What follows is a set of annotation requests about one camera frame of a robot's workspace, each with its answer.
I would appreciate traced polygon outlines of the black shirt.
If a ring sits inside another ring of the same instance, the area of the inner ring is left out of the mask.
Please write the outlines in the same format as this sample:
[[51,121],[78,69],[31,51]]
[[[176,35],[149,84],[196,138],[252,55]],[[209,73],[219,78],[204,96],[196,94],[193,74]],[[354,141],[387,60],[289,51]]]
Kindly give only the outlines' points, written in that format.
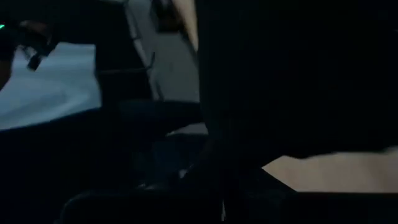
[[[207,144],[179,185],[217,189],[282,156],[398,147],[398,0],[198,0]],[[128,107],[0,131],[0,189],[127,185],[132,149],[170,122]]]

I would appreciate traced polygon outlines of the light grey t-shirt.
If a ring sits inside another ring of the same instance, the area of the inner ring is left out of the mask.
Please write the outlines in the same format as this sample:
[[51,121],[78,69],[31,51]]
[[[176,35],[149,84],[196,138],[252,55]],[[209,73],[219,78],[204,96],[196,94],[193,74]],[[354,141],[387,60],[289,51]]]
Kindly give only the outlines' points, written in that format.
[[0,91],[0,130],[43,123],[101,106],[93,45],[58,44],[36,71],[18,50]]

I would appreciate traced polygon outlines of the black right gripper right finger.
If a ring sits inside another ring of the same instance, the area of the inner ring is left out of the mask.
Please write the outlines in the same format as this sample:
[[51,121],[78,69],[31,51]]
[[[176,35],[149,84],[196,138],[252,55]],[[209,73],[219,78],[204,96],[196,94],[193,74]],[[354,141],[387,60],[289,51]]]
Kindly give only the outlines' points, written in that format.
[[398,224],[398,194],[298,192],[261,168],[223,169],[228,224]]

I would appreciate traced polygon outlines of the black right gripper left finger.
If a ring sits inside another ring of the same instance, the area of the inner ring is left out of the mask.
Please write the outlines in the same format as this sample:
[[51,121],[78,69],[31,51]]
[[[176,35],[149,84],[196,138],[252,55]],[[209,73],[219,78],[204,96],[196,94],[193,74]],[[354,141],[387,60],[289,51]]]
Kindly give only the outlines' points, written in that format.
[[60,224],[220,224],[221,200],[210,196],[135,190],[89,192],[71,198]]

